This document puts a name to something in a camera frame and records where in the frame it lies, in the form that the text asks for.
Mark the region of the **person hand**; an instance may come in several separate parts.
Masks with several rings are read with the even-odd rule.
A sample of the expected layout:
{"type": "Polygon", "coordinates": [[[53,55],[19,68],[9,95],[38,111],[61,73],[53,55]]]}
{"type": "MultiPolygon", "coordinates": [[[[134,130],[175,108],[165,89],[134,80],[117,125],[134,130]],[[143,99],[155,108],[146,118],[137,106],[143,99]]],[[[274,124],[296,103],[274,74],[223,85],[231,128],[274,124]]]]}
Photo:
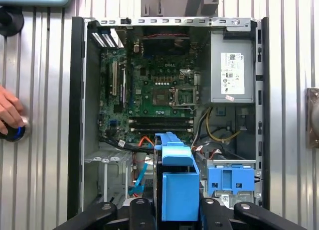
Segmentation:
{"type": "Polygon", "coordinates": [[[21,113],[23,106],[20,100],[2,85],[0,86],[0,132],[7,135],[8,129],[5,123],[12,127],[18,128],[25,126],[21,113]]]}

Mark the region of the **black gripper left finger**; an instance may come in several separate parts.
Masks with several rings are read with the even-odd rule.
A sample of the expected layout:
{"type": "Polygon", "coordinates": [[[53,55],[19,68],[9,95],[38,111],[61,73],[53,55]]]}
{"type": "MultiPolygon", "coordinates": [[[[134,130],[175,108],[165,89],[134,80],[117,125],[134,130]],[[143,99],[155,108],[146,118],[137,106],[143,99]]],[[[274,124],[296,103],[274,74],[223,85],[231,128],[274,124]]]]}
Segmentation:
{"type": "Polygon", "coordinates": [[[56,230],[155,230],[156,221],[148,199],[132,199],[128,206],[117,208],[102,202],[89,207],[56,230]]]}

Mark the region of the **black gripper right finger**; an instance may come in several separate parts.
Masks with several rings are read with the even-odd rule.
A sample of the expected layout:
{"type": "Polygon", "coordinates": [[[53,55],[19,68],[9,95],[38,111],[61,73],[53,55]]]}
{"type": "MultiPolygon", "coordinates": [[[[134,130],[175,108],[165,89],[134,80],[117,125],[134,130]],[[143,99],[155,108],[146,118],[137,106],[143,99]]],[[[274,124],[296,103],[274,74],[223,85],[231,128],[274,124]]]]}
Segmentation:
{"type": "Polygon", "coordinates": [[[231,210],[216,199],[200,200],[205,230],[303,230],[304,227],[249,202],[236,203],[231,210]]]}

